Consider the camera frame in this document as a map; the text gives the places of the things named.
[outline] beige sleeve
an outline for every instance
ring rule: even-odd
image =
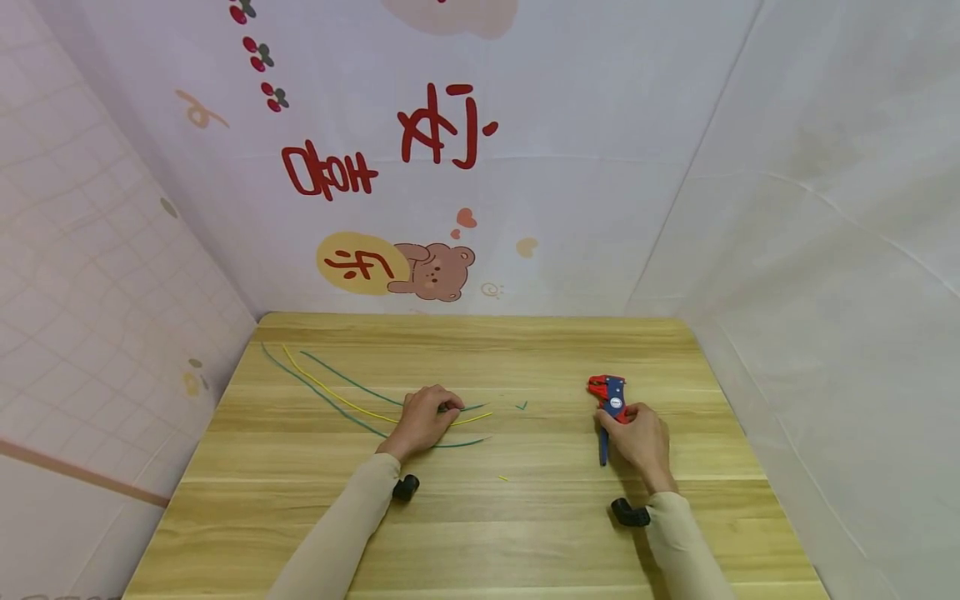
[[[647,510],[647,539],[672,600],[735,600],[684,497],[655,493]]]
[[[269,600],[340,600],[347,595],[367,540],[387,513],[400,463],[374,454],[350,477],[280,571]]]

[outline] wall decal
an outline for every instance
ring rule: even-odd
[[[253,9],[252,0],[239,0],[240,6],[231,6],[230,7],[230,16],[233,17],[233,20],[241,25],[247,24],[247,17],[251,19],[256,19],[256,11]]]
[[[264,82],[260,84],[260,91],[270,96],[270,100],[267,101],[267,106],[270,107],[270,110],[273,112],[280,112],[284,108],[290,107],[290,103],[287,102],[287,92],[283,91],[282,87],[273,87],[267,82]]]
[[[410,263],[406,281],[391,281],[387,289],[394,294],[416,294],[422,300],[453,302],[461,297],[467,283],[468,267],[476,255],[466,246],[447,244],[397,244]]]
[[[514,24],[518,0],[382,0],[383,7],[432,36],[474,34],[496,39]]]
[[[317,268],[352,294],[414,294],[421,300],[459,300],[476,255],[466,246],[391,244],[364,233],[339,231],[317,248]]]
[[[197,397],[200,394],[200,381],[197,379],[197,375],[192,372],[186,372],[183,374],[183,387],[186,390],[186,394],[190,397]]]
[[[256,11],[253,9],[252,0],[230,0],[230,3],[230,16],[240,25],[247,25],[248,17],[256,18]],[[270,54],[270,46],[265,43],[258,43],[250,36],[244,36],[240,41],[247,52],[257,55],[250,57],[250,65],[254,69],[263,73],[267,70],[267,67],[275,65],[274,58]],[[273,84],[263,82],[260,84],[260,91],[266,96],[269,96],[267,99],[267,107],[273,112],[281,112],[285,108],[290,107],[290,102],[287,100],[287,92],[282,87],[274,87]]]
[[[457,212],[457,225],[462,228],[473,229],[477,226],[477,220],[473,218],[473,211],[469,208],[461,208]]]
[[[540,245],[540,242],[533,237],[525,237],[516,243],[516,253],[524,258],[534,257],[534,248]]]
[[[480,293],[500,300],[500,294],[503,294],[503,286],[487,282],[480,286]]]
[[[391,281],[410,277],[406,256],[393,244],[354,231],[327,236],[317,248],[317,268],[336,287],[368,296],[386,296]]]
[[[190,106],[187,107],[186,110],[186,118],[189,119],[189,121],[196,127],[205,130],[206,126],[210,124],[210,119],[214,119],[229,129],[230,124],[224,119],[224,117],[200,104],[200,101],[190,94],[186,93],[182,89],[175,89],[174,93],[190,103]]]
[[[473,91],[471,84],[451,84],[446,87],[447,96],[465,96]],[[472,96],[467,96],[467,155],[464,159],[453,158],[451,162],[461,169],[472,169],[477,158],[477,103]],[[440,128],[444,128],[451,135],[456,135],[457,128],[440,114],[437,103],[437,87],[434,84],[426,86],[426,108],[417,108],[409,115],[398,112],[396,118],[403,126],[403,138],[400,141],[400,157],[403,162],[410,162],[410,152],[414,140],[433,149],[433,162],[440,164],[441,149],[445,144],[440,139]],[[426,119],[430,126],[430,134],[420,130],[420,121]],[[490,137],[500,127],[496,121],[491,121],[480,131]]]
[[[177,214],[177,209],[173,206],[173,204],[162,196],[160,197],[160,205],[163,206],[163,209],[167,211],[167,214],[174,219],[180,218],[179,214]]]
[[[263,73],[268,66],[274,66],[274,60],[270,58],[270,46],[267,44],[257,44],[252,37],[247,36],[243,38],[243,47],[257,55],[250,57],[250,65],[257,71]]]
[[[303,148],[290,146],[282,149],[280,156],[283,158],[283,166],[287,169],[287,176],[298,192],[304,196],[323,194],[328,202],[333,202],[331,185],[342,192],[359,192],[363,189],[365,194],[370,194],[372,180],[380,174],[379,171],[367,167],[367,160],[361,152],[354,155],[356,160],[350,156],[344,156],[343,160],[336,156],[328,156],[326,160],[320,160],[317,148],[309,139],[304,140]],[[293,163],[293,156],[301,157],[306,165],[307,174],[310,176],[309,189],[300,181],[297,167]]]

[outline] yellow wire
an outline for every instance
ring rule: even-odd
[[[300,365],[297,364],[297,361],[294,360],[293,355],[290,354],[290,350],[287,349],[286,344],[281,344],[280,347],[283,348],[283,353],[287,355],[287,359],[290,360],[290,364],[293,365],[294,369],[296,369],[296,370],[299,371],[301,374],[303,374],[304,376],[306,376],[308,379],[310,379],[310,381],[313,381],[314,383],[316,383],[316,384],[319,385],[320,387],[324,388],[324,390],[326,390],[326,392],[327,392],[328,394],[330,394],[331,396],[337,398],[338,400],[340,400],[341,402],[343,402],[344,404],[346,404],[346,405],[349,406],[350,408],[355,409],[355,410],[358,410],[358,411],[360,411],[361,413],[363,413],[364,415],[370,415],[371,417],[376,417],[376,418],[378,418],[378,419],[388,420],[388,421],[391,422],[391,423],[397,423],[397,422],[399,422],[398,420],[393,420],[393,419],[391,419],[390,417],[384,417],[383,415],[377,415],[376,413],[372,413],[372,412],[370,412],[369,410],[360,408],[360,407],[357,406],[356,404],[354,404],[354,403],[350,402],[349,400],[347,400],[346,398],[340,396],[339,394],[337,394],[336,392],[334,392],[334,391],[331,390],[330,388],[326,387],[326,386],[323,384],[323,382],[321,382],[319,379],[317,379],[316,377],[314,377],[314,376],[311,375],[310,373],[308,373],[308,372],[304,371],[303,369],[301,369],[301,368],[300,368]],[[487,413],[487,414],[485,414],[485,415],[480,415],[479,417],[474,417],[473,419],[458,420],[457,422],[455,422],[455,423],[453,423],[453,424],[454,424],[454,425],[463,425],[464,423],[469,423],[469,422],[473,422],[473,421],[478,420],[478,419],[482,419],[482,418],[484,418],[484,417],[489,417],[489,416],[492,415],[492,414],[493,414],[493,413]]]

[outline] green wire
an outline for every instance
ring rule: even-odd
[[[328,371],[330,371],[330,372],[332,372],[333,374],[337,375],[337,376],[340,377],[341,379],[344,379],[345,381],[348,381],[348,382],[352,383],[353,385],[355,385],[356,387],[360,388],[361,390],[363,390],[363,391],[366,392],[367,394],[373,394],[374,396],[376,396],[376,397],[378,397],[378,398],[380,398],[380,399],[387,400],[387,401],[390,402],[391,404],[396,404],[397,406],[403,406],[403,402],[397,402],[396,400],[393,400],[393,399],[390,399],[390,398],[388,398],[388,397],[386,397],[386,396],[384,396],[384,395],[378,394],[377,392],[375,392],[375,391],[373,391],[373,390],[368,390],[367,388],[363,387],[362,385],[360,385],[360,384],[357,383],[356,381],[350,379],[349,377],[347,377],[347,376],[344,375],[343,373],[337,371],[337,370],[334,369],[333,367],[330,367],[330,366],[327,365],[324,361],[320,360],[319,358],[317,358],[316,356],[314,356],[314,355],[311,354],[310,352],[307,352],[306,350],[301,350],[301,351],[300,351],[300,354],[306,356],[307,358],[313,360],[314,362],[320,363],[320,365],[321,365],[322,367],[324,367],[324,369],[327,369]],[[466,411],[471,411],[471,410],[473,410],[474,408],[480,408],[481,406],[486,406],[486,404],[477,404],[477,405],[475,405],[475,406],[468,406],[467,408],[465,408],[464,410],[462,410],[462,411],[460,411],[460,412],[461,412],[461,413],[465,413]]]
[[[341,415],[343,415],[343,416],[346,417],[347,419],[352,420],[353,422],[355,422],[356,424],[360,425],[360,426],[363,427],[364,429],[367,429],[368,431],[370,431],[370,432],[372,432],[372,433],[375,433],[376,435],[380,436],[381,438],[386,438],[386,437],[387,437],[387,434],[383,433],[382,431],[378,431],[378,430],[376,430],[376,429],[373,429],[372,427],[370,427],[369,425],[367,425],[366,423],[364,423],[364,422],[361,421],[360,419],[358,419],[358,418],[356,418],[356,417],[348,414],[347,411],[345,411],[344,409],[342,409],[342,408],[340,408],[339,406],[337,406],[336,402],[334,402],[334,401],[331,400],[330,398],[328,398],[328,397],[324,396],[323,394],[321,394],[320,391],[317,390],[317,388],[313,387],[313,384],[312,384],[312,383],[310,383],[309,381],[307,381],[307,380],[304,379],[303,377],[300,377],[300,376],[299,376],[298,374],[296,374],[295,372],[292,372],[292,371],[290,371],[289,369],[287,369],[286,367],[284,367],[283,364],[282,364],[280,361],[276,360],[276,359],[273,357],[273,355],[267,350],[267,347],[264,346],[263,342],[260,342],[260,348],[263,350],[263,353],[267,355],[267,358],[270,359],[270,362],[274,363],[275,365],[277,365],[278,367],[280,367],[280,368],[283,369],[284,371],[290,373],[291,375],[293,375],[294,377],[296,377],[297,379],[299,379],[299,380],[300,380],[300,383],[302,383],[303,385],[305,385],[305,386],[307,386],[308,388],[310,388],[311,390],[313,390],[313,393],[316,394],[317,396],[319,396],[319,397],[323,398],[324,400],[326,400],[326,403],[329,404],[330,406],[332,406],[333,408],[337,409],[337,412],[339,412]],[[487,439],[488,439],[488,438],[480,438],[479,440],[474,440],[474,441],[472,441],[472,442],[464,442],[463,444],[436,444],[436,445],[434,445],[433,447],[435,447],[435,448],[460,448],[460,447],[464,447],[465,445],[480,444],[481,442],[483,442],[484,440],[487,440]]]

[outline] wire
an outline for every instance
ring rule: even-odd
[[[290,364],[294,366],[294,369],[296,369],[297,371],[303,373],[304,375],[307,376],[308,379],[310,379],[311,381],[313,381],[314,383],[316,383],[316,384],[319,385],[320,387],[324,388],[324,391],[326,391],[326,392],[327,392],[328,394],[330,394],[331,396],[337,398],[338,400],[340,400],[341,402],[343,402],[344,404],[346,404],[346,405],[349,406],[350,408],[360,411],[360,412],[363,413],[364,415],[370,415],[371,417],[377,417],[378,419],[388,420],[388,421],[391,422],[391,423],[397,423],[397,422],[399,422],[398,420],[393,420],[393,419],[391,419],[390,417],[384,417],[383,415],[377,415],[376,413],[373,413],[373,412],[371,412],[371,411],[369,411],[369,410],[360,408],[359,406],[357,406],[356,404],[350,402],[349,400],[347,400],[347,399],[344,398],[343,396],[340,396],[339,394],[337,394],[336,392],[334,392],[334,391],[331,390],[330,388],[326,387],[326,386],[325,386],[323,383],[321,383],[320,380],[318,380],[316,377],[314,377],[314,376],[311,375],[310,373],[308,373],[308,372],[304,371],[303,369],[301,369],[301,368],[300,368],[300,365],[297,364],[297,361],[294,360],[294,357],[290,355],[290,350],[287,349],[286,345],[281,344],[280,346],[283,348],[283,352],[287,355],[287,359],[290,360]],[[456,426],[456,425],[463,425],[464,423],[473,422],[473,421],[475,421],[475,420],[480,420],[480,419],[482,419],[482,418],[484,418],[484,417],[489,417],[489,416],[492,415],[492,414],[493,414],[493,413],[486,413],[486,414],[484,414],[484,415],[480,415],[479,417],[474,417],[473,419],[458,420],[458,421],[456,421],[455,423],[453,423],[453,425],[451,425],[451,427],[452,427],[452,426]]]
[[[369,425],[367,425],[366,423],[364,423],[364,422],[361,421],[360,419],[357,419],[357,418],[353,417],[352,415],[348,414],[347,411],[345,411],[344,409],[342,409],[342,408],[340,408],[339,406],[337,406],[336,402],[334,402],[334,401],[331,400],[330,398],[328,398],[328,397],[324,396],[323,394],[321,394],[320,392],[318,392],[318,391],[317,391],[317,388],[313,387],[313,386],[310,384],[309,381],[307,381],[307,380],[304,379],[303,377],[300,377],[300,376],[297,375],[296,373],[294,373],[294,372],[290,371],[289,369],[287,369],[286,367],[284,367],[283,364],[282,364],[280,361],[276,360],[276,359],[273,357],[273,355],[272,355],[270,352],[267,351],[267,347],[263,345],[263,342],[260,342],[260,348],[263,349],[263,353],[267,355],[267,358],[269,358],[272,363],[274,363],[275,365],[277,365],[278,367],[280,367],[280,368],[283,369],[284,371],[290,373],[291,375],[293,375],[294,377],[296,377],[297,379],[299,379],[299,380],[300,380],[300,383],[302,383],[303,385],[305,385],[305,386],[307,386],[308,388],[310,388],[311,390],[313,390],[313,393],[316,394],[317,396],[319,396],[319,397],[323,398],[324,400],[326,400],[327,404],[329,404],[329,405],[332,406],[333,408],[337,409],[337,412],[338,412],[338,413],[340,413],[341,415],[343,415],[343,416],[346,417],[347,419],[352,420],[353,422],[355,422],[356,424],[360,425],[360,426],[363,427],[364,429],[367,429],[368,431],[371,431],[371,432],[375,433],[376,435],[380,436],[381,438],[386,438],[386,437],[387,437],[387,434],[383,433],[382,431],[377,431],[376,429],[373,429],[372,427],[370,427]]]
[[[283,369],[283,370],[286,371],[287,373],[289,373],[289,374],[293,375],[294,377],[296,377],[296,378],[300,381],[300,383],[302,383],[302,384],[305,385],[306,387],[310,388],[310,390],[313,391],[314,394],[316,394],[317,396],[323,398],[324,400],[326,400],[326,403],[327,403],[327,404],[329,404],[329,405],[332,406],[333,408],[337,409],[337,412],[338,412],[338,413],[340,413],[341,415],[343,415],[343,416],[346,417],[347,419],[355,422],[356,424],[360,425],[360,426],[363,427],[364,429],[367,429],[367,430],[370,431],[371,433],[380,436],[381,438],[386,438],[386,437],[387,437],[387,434],[383,433],[382,431],[378,431],[378,430],[370,427],[369,425],[367,425],[366,423],[364,423],[364,422],[361,421],[360,419],[357,419],[356,417],[350,415],[347,411],[345,411],[344,409],[342,409],[342,408],[340,408],[339,406],[337,406],[336,402],[334,402],[334,401],[331,400],[330,398],[328,398],[328,397],[324,396],[323,394],[321,394],[321,393],[317,390],[317,388],[313,387],[313,385],[312,385],[309,381],[307,381],[307,380],[304,379],[303,377],[300,377],[300,376],[297,375],[296,373],[294,373],[294,372],[290,371],[289,369],[287,369],[286,367],[284,367],[284,366],[283,366],[283,363],[281,363],[280,361],[276,360],[276,359],[274,358],[274,356],[273,356],[269,351],[267,351],[267,347],[263,344],[263,342],[260,342],[260,349],[262,349],[262,350],[263,350],[263,353],[267,355],[267,358],[270,359],[270,362],[274,363],[275,365],[277,365],[278,367],[280,367],[281,369]],[[485,440],[489,440],[489,439],[490,439],[490,437],[488,436],[488,437],[486,437],[486,438],[480,438],[479,440],[473,440],[472,442],[463,442],[463,443],[461,443],[461,444],[435,444],[433,447],[435,447],[435,448],[461,448],[461,447],[468,446],[468,445],[480,444],[481,442],[484,442]]]
[[[347,377],[347,376],[344,375],[343,373],[337,371],[337,370],[334,369],[333,367],[330,367],[330,366],[327,365],[324,361],[320,360],[319,358],[317,358],[316,356],[314,356],[314,355],[311,354],[310,352],[307,352],[306,350],[301,350],[301,351],[300,351],[300,354],[303,354],[304,356],[306,356],[306,357],[309,358],[310,360],[312,360],[312,361],[314,361],[314,362],[316,362],[316,363],[319,363],[320,366],[322,366],[324,369],[327,369],[328,371],[330,371],[330,372],[332,372],[333,374],[337,375],[338,377],[340,377],[340,378],[343,379],[344,381],[346,381],[346,382],[348,382],[348,383],[351,383],[351,384],[353,384],[354,386],[360,388],[361,390],[363,390],[363,391],[366,392],[367,394],[371,394],[371,395],[376,396],[376,397],[378,397],[378,398],[380,398],[380,399],[382,399],[382,400],[387,400],[387,401],[390,402],[391,404],[396,404],[397,406],[403,406],[403,402],[397,402],[396,400],[394,400],[394,399],[392,399],[392,398],[388,398],[388,397],[386,397],[386,396],[384,396],[384,395],[382,395],[382,394],[378,394],[377,392],[375,392],[375,391],[373,391],[373,390],[371,390],[371,389],[368,389],[368,388],[363,387],[362,385],[360,385],[360,384],[357,383],[356,381],[350,379],[349,377]],[[461,412],[461,413],[465,413],[466,411],[471,411],[471,410],[473,410],[474,408],[480,408],[481,406],[486,406],[486,404],[474,404],[473,406],[468,406],[467,408],[465,408],[464,410],[462,410],[462,411],[460,411],[460,412]]]
[[[367,409],[365,409],[365,408],[360,408],[359,406],[357,406],[357,405],[354,404],[353,402],[350,402],[349,400],[343,398],[342,396],[340,396],[339,394],[337,394],[336,392],[334,392],[334,391],[331,390],[330,388],[326,387],[319,379],[317,379],[316,377],[314,377],[314,376],[311,375],[310,373],[308,373],[308,372],[304,371],[303,369],[301,369],[301,368],[300,368],[300,365],[297,364],[297,361],[294,360],[294,357],[290,354],[290,350],[287,349],[286,344],[280,344],[280,347],[283,348],[283,353],[287,355],[287,360],[290,361],[290,364],[293,365],[294,369],[296,369],[297,371],[299,371],[300,374],[305,375],[307,379],[309,379],[310,381],[313,381],[314,383],[316,383],[317,385],[319,385],[320,387],[322,387],[325,392],[327,392],[327,393],[330,394],[331,396],[337,398],[338,400],[340,400],[341,402],[343,402],[344,404],[346,404],[347,406],[349,406],[349,407],[352,408],[353,410],[360,411],[360,412],[363,413],[364,415],[370,415],[371,417],[376,417],[376,418],[378,418],[378,419],[388,420],[388,421],[391,422],[391,423],[399,423],[399,422],[400,422],[400,421],[398,421],[398,420],[396,420],[396,419],[391,419],[390,417],[384,417],[383,415],[377,415],[376,413],[371,412],[371,411],[369,411],[369,410],[367,410]]]

